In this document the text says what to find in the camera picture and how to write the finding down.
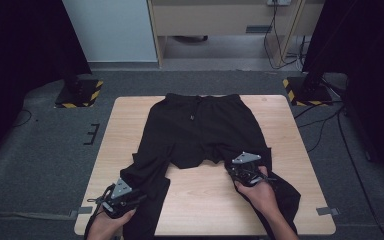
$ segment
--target waistband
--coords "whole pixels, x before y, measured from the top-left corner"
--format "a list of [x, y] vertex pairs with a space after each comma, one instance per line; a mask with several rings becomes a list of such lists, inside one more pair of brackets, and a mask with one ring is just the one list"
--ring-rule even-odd
[[241, 100], [239, 94], [230, 94], [225, 96], [184, 96], [175, 93], [168, 93], [165, 97], [167, 100], [177, 102], [190, 102], [190, 101], [209, 101], [209, 102], [224, 102], [224, 101], [237, 101]]

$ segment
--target black stand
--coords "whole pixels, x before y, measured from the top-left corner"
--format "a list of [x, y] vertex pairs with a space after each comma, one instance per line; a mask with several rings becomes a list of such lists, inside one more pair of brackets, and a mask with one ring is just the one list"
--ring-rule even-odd
[[332, 98], [326, 87], [318, 85], [314, 89], [307, 89], [305, 87], [306, 78], [304, 77], [288, 77], [289, 91], [293, 94], [294, 98], [289, 99], [292, 105], [314, 105], [319, 103], [330, 103]]
[[55, 100], [57, 108], [90, 107], [96, 100], [102, 81], [76, 80], [76, 86], [70, 86], [65, 80], [65, 85]]
[[24, 7], [29, 10], [33, 19], [36, 19], [43, 47], [48, 55], [47, 57], [49, 57], [59, 76], [64, 79], [65, 85], [55, 101], [55, 107], [73, 108], [92, 106], [99, 93], [102, 81], [79, 80], [73, 67], [76, 63], [68, 59], [65, 52], [67, 50], [62, 49], [61, 43], [58, 42], [55, 37], [54, 29], [50, 27], [51, 25], [35, 11], [35, 9], [39, 8], [36, 5], [38, 3], [36, 1], [21, 2], [24, 4]]

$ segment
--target black pants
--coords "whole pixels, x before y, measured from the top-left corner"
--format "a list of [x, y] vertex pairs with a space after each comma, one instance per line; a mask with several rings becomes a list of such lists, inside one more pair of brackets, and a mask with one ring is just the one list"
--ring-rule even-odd
[[[229, 164], [243, 151], [262, 156], [269, 177], [278, 179], [274, 189], [279, 208], [296, 231], [293, 219], [300, 194], [271, 172], [270, 148], [257, 120], [239, 95], [200, 97], [167, 94], [150, 110], [138, 152], [133, 155], [134, 163], [120, 171], [123, 179], [128, 179], [130, 184], [148, 195], [146, 202], [125, 225], [125, 239], [153, 238], [170, 184], [164, 177], [170, 162], [179, 168], [198, 167], [205, 159], [214, 163], [228, 160], [225, 164]], [[256, 209], [254, 211], [268, 235], [274, 238], [267, 221]]]

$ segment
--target gray carpet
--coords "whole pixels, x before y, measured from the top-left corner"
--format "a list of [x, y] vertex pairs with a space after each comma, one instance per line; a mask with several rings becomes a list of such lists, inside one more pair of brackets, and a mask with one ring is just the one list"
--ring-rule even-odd
[[[282, 80], [300, 73], [118, 71], [95, 72], [94, 75], [104, 84], [95, 105], [90, 108], [54, 108], [62, 81], [38, 88], [26, 96], [24, 109], [28, 111], [22, 111], [14, 123], [22, 125], [14, 127], [0, 146], [0, 212], [68, 215], [70, 210], [80, 207], [112, 105], [119, 96], [153, 96], [168, 92], [286, 95]], [[344, 83], [341, 77], [331, 80], [339, 85]], [[297, 125], [324, 119], [340, 106], [316, 107], [299, 117]], [[297, 115], [306, 107], [291, 109]], [[350, 119], [343, 114], [340, 119], [358, 174], [384, 229], [384, 166], [366, 160]], [[91, 139], [87, 134], [94, 130], [91, 124], [100, 124], [100, 128], [94, 144], [84, 145]], [[317, 143], [321, 125], [300, 128], [307, 149]], [[326, 122], [320, 143], [309, 156], [328, 205], [338, 208], [341, 214], [334, 216], [335, 234], [300, 237], [384, 239], [344, 147], [336, 117]], [[82, 239], [74, 233], [74, 224], [74, 221], [0, 219], [0, 239]]]

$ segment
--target tripod base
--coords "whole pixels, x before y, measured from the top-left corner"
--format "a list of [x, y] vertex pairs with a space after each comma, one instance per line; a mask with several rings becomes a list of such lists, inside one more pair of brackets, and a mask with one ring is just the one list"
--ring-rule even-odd
[[61, 90], [55, 101], [56, 108], [91, 107], [99, 95], [103, 81], [100, 80], [79, 80], [81, 91], [79, 94], [71, 93], [67, 86]]
[[332, 105], [332, 97], [324, 86], [318, 86], [314, 92], [303, 90], [304, 77], [288, 77], [283, 80], [283, 86], [288, 93], [293, 106]]

